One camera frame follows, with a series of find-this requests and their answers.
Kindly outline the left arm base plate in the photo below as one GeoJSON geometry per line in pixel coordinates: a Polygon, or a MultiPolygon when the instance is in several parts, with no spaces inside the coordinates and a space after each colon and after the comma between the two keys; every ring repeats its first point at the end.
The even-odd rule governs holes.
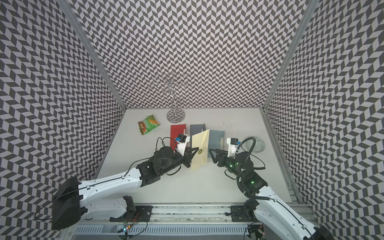
{"type": "Polygon", "coordinates": [[[124,212],[119,215],[118,218],[110,217],[110,222],[122,223],[122,222],[149,222],[153,206],[136,206],[131,196],[123,196],[125,204],[124,212]]]}

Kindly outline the dark grey envelope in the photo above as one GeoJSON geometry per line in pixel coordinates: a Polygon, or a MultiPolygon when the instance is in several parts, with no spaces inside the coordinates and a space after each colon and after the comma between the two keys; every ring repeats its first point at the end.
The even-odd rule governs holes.
{"type": "Polygon", "coordinates": [[[199,134],[201,132],[206,131],[206,125],[205,124],[194,124],[190,125],[190,136],[194,136],[196,134],[199,134]]]}

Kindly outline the red envelope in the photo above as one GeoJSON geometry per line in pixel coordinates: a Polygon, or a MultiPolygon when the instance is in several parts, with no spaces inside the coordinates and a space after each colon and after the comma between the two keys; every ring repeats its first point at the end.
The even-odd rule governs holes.
{"type": "Polygon", "coordinates": [[[170,133],[170,145],[171,145],[171,148],[173,150],[176,149],[176,146],[177,146],[177,143],[176,143],[176,138],[181,135],[181,134],[184,134],[185,133],[185,130],[186,130],[186,125],[185,124],[182,124],[182,125],[171,125],[171,133],[170,133]]]}

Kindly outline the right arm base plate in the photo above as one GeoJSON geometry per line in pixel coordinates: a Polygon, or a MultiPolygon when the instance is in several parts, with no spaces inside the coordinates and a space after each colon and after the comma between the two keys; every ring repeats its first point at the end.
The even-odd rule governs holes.
{"type": "Polygon", "coordinates": [[[225,212],[225,216],[231,217],[232,222],[258,222],[254,211],[261,201],[269,201],[269,198],[260,197],[256,199],[248,199],[243,205],[230,206],[230,212],[225,212]]]}

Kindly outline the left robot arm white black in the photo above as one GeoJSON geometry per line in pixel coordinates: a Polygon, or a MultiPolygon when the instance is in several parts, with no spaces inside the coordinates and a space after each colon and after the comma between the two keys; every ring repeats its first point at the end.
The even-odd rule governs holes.
{"type": "Polygon", "coordinates": [[[162,147],[152,157],[127,172],[91,181],[80,182],[77,178],[66,180],[50,201],[52,215],[48,219],[52,223],[52,230],[63,230],[80,220],[103,215],[111,222],[135,222],[139,214],[131,196],[124,196],[123,206],[115,211],[112,208],[117,207],[117,204],[96,207],[96,201],[122,190],[151,185],[181,165],[189,168],[198,150],[198,147],[187,147],[185,150],[173,151],[171,147],[162,147]]]}

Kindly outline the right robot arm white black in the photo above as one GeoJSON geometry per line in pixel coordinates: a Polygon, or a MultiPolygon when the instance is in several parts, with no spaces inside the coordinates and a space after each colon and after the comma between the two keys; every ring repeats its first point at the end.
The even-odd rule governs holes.
{"type": "Polygon", "coordinates": [[[209,149],[214,164],[236,176],[236,184],[247,197],[244,203],[249,219],[269,227],[282,240],[333,240],[330,230],[317,227],[298,214],[256,173],[248,153],[230,157],[227,151],[209,149]]]}

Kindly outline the cream yellow envelope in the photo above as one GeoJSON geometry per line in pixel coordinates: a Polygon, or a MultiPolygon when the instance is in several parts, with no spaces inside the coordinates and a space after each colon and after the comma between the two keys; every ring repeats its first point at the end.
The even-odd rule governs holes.
{"type": "Polygon", "coordinates": [[[192,148],[199,148],[191,162],[192,170],[197,170],[207,164],[209,136],[210,130],[206,130],[192,136],[192,148]]]}

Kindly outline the light blue envelope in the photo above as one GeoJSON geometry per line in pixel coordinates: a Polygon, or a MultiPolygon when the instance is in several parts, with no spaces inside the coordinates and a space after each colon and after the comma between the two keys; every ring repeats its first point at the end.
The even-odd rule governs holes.
{"type": "Polygon", "coordinates": [[[208,149],[224,148],[225,131],[210,130],[208,149]]]}

